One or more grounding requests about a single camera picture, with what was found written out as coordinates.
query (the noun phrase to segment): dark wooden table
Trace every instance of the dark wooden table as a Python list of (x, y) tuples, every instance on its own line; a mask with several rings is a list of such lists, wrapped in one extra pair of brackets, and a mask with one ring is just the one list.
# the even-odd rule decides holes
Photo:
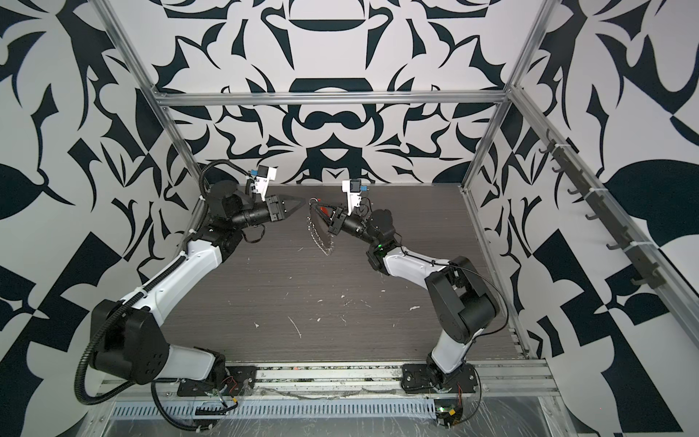
[[(268, 192), (347, 201), (339, 186), (271, 186)], [(367, 195), (373, 209), (392, 211), (410, 250), (445, 259), (462, 255), (490, 276), (457, 186), (371, 187)], [(372, 270), (367, 244), (344, 233), (334, 253), (324, 255), (307, 217), (303, 206), (268, 224), (260, 243), (243, 241), (170, 314), (163, 326), (168, 342), (220, 351), (231, 361), (424, 359), (440, 334), (427, 291)], [(502, 322), (500, 316), (491, 329)], [(479, 340), (469, 357), (517, 353), (505, 329)]]

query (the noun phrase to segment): black and white patterned wall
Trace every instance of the black and white patterned wall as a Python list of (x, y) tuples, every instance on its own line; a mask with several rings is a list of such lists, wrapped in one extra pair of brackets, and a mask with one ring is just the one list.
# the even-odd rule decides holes
[[(200, 165), (278, 168), (275, 183), (461, 182), (492, 103), (171, 109)], [(234, 177), (240, 174), (232, 169)]]
[[(695, 289), (698, 16), (691, 0), (564, 0), (524, 80)], [(513, 108), (471, 187), (533, 351), (582, 433), (693, 435), (699, 350), (541, 147)]]
[(0, 101), (0, 434), (53, 437), (89, 312), (172, 259), (198, 190), (85, 0), (2, 2)]
[[(540, 4), (113, 2), (153, 83), (170, 93), (502, 89)], [(200, 164), (279, 166), (276, 183), (461, 182), (492, 112), (455, 103), (171, 111)]]
[(503, 88), (541, 0), (119, 0), (161, 91)]

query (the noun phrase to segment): hook rack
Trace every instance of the hook rack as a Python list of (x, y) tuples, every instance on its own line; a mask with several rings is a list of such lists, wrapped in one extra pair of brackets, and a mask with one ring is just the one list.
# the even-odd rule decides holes
[(583, 199), (588, 203), (593, 214), (586, 214), (588, 220), (599, 219), (607, 228), (614, 239), (614, 244), (607, 244), (607, 249), (622, 249), (624, 254), (631, 260), (631, 263), (641, 275), (641, 280), (632, 280), (634, 285), (648, 284), (651, 288), (657, 288), (666, 283), (663, 275), (658, 271), (658, 263), (652, 259), (651, 251), (644, 250), (644, 245), (653, 245), (651, 241), (634, 241), (629, 236), (629, 228), (624, 224), (624, 220), (619, 213), (618, 204), (609, 193), (609, 190), (600, 187), (599, 182), (591, 175), (590, 170), (578, 162), (577, 154), (570, 145), (551, 143), (546, 149), (551, 152), (553, 158), (559, 164), (559, 168), (553, 168), (556, 173), (564, 172), (575, 189), (568, 189), (568, 193), (582, 194)]

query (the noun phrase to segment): black cable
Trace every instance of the black cable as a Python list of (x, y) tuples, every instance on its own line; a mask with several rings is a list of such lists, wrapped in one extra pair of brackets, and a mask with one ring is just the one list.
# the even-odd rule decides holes
[(104, 338), (107, 330), (109, 330), (109, 328), (111, 328), (122, 317), (126, 310), (132, 307), (136, 302), (140, 301), (144, 296), (144, 293), (138, 292), (134, 295), (134, 297), (130, 298), (126, 303), (117, 308), (114, 313), (109, 316), (106, 322), (102, 324), (102, 326), (97, 330), (97, 332), (92, 336), (90, 342), (87, 344), (85, 351), (80, 357), (80, 361), (78, 361), (78, 368), (75, 370), (75, 380), (73, 381), (73, 392), (75, 393), (75, 397), (77, 398), (78, 402), (81, 404), (96, 405), (98, 403), (102, 403), (135, 384), (134, 382), (126, 381), (119, 387), (116, 387), (105, 394), (90, 396), (85, 391), (85, 375), (87, 375), (87, 365), (92, 358), (92, 353), (97, 345), (102, 341), (102, 338)]
[(172, 416), (168, 414), (167, 411), (165, 411), (165, 408), (163, 408), (163, 404), (160, 403), (160, 399), (158, 399), (158, 391), (156, 390), (155, 385), (158, 382), (171, 382), (171, 380), (153, 380), (150, 383), (150, 394), (153, 397), (153, 403), (155, 404), (155, 408), (158, 410), (158, 413), (165, 419), (166, 422), (168, 422), (170, 425), (177, 429), (181, 429), (182, 431), (192, 431), (192, 432), (197, 432), (197, 431), (203, 431), (206, 429), (211, 429), (209, 427), (202, 428), (201, 425), (195, 426), (195, 425), (188, 425), (188, 424), (183, 424), (175, 420)]
[(204, 187), (204, 181), (205, 181), (204, 175), (212, 167), (215, 167), (219, 164), (226, 164), (227, 166), (233, 167), (235, 170), (240, 171), (242, 174), (244, 174), (246, 176), (252, 176), (252, 174), (249, 171), (243, 170), (241, 167), (236, 166), (234, 163), (232, 163), (228, 159), (216, 159), (214, 161), (211, 161), (210, 163), (206, 164), (206, 166), (204, 166), (203, 169), (201, 169), (201, 173), (199, 174), (199, 192), (201, 193), (202, 197), (206, 197), (206, 187)]
[(476, 413), (478, 413), (481, 401), (483, 400), (483, 386), (481, 386), (480, 384), (480, 375), (478, 375), (478, 371), (475, 367), (473, 368), (473, 371), (476, 372), (476, 380), (478, 381), (478, 403), (476, 404), (476, 408), (473, 409), (471, 414), (469, 414), (467, 418), (459, 420), (459, 423), (468, 422), (471, 419), (471, 417), (475, 416)]
[(173, 262), (172, 264), (170, 264), (170, 266), (168, 268), (163, 270), (163, 273), (160, 273), (158, 276), (156, 276), (155, 278), (153, 278), (153, 279), (149, 280), (147, 283), (145, 283), (145, 285), (143, 285), (143, 289), (146, 292), (149, 292), (150, 290), (154, 289), (156, 285), (163, 282), (163, 279), (167, 278), (170, 275), (170, 273), (177, 270), (177, 267), (181, 266), (182, 263), (185, 261), (187, 261), (187, 257), (184, 255), (180, 255), (175, 260), (175, 262)]
[(78, 402), (80, 402), (83, 405), (96, 405), (98, 403), (102, 403), (108, 399), (113, 398), (114, 396), (123, 392), (130, 386), (134, 385), (134, 382), (126, 381), (119, 387), (116, 387), (115, 389), (112, 389), (105, 394), (101, 394), (99, 396), (90, 396), (85, 391), (85, 376), (87, 375), (87, 365), (89, 364), (90, 359), (94, 354), (95, 348), (107, 334), (107, 331), (109, 331), (109, 329), (111, 329), (111, 327), (114, 326), (114, 324), (116, 324), (116, 322), (130, 307), (134, 306), (136, 302), (144, 298), (146, 293), (155, 288), (155, 286), (158, 285), (158, 283), (160, 283), (163, 279), (170, 275), (170, 273), (172, 273), (177, 267), (179, 267), (183, 262), (185, 262), (186, 259), (187, 258), (184, 256), (177, 258), (175, 262), (173, 262), (165, 271), (163, 271), (163, 273), (148, 281), (143, 286), (143, 290), (145, 291), (145, 293), (138, 292), (134, 294), (133, 297), (131, 297), (128, 301), (126, 301), (119, 308), (117, 308), (114, 311), (114, 313), (112, 313), (112, 315), (109, 316), (109, 318), (107, 318), (107, 320), (102, 324), (101, 327), (99, 327), (97, 332), (92, 336), (92, 339), (90, 339), (90, 342), (87, 344), (87, 346), (85, 347), (85, 351), (82, 353), (82, 356), (80, 357), (80, 361), (78, 361), (78, 368), (75, 370), (73, 392), (75, 393), (75, 398), (78, 400)]
[(242, 231), (242, 233), (243, 233), (243, 238), (245, 239), (245, 242), (246, 242), (246, 243), (255, 244), (255, 243), (259, 243), (259, 242), (262, 240), (262, 237), (264, 237), (264, 232), (265, 232), (265, 230), (266, 230), (267, 228), (265, 228), (264, 224), (256, 224), (256, 225), (254, 225), (253, 227), (258, 227), (258, 226), (262, 226), (262, 234), (260, 234), (260, 238), (258, 238), (258, 239), (256, 239), (256, 240), (249, 241), (249, 240), (247, 239), (247, 235), (245, 235), (245, 232)]

